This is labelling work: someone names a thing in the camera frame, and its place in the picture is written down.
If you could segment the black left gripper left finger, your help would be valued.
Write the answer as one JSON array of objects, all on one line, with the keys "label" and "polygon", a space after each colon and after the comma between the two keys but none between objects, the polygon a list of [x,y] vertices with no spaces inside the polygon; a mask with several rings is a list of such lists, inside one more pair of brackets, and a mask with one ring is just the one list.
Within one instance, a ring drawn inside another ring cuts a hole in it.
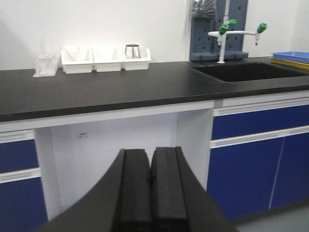
[{"label": "black left gripper left finger", "polygon": [[150,232],[150,165],[143,149],[121,149],[103,177],[38,232]]}]

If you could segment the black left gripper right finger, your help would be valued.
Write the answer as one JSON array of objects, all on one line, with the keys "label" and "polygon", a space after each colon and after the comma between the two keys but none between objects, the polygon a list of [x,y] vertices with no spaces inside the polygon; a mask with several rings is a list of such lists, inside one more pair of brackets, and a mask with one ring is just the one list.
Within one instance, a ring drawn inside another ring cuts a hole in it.
[{"label": "black left gripper right finger", "polygon": [[156,148],[151,182],[155,232],[237,231],[202,187],[180,146]]}]

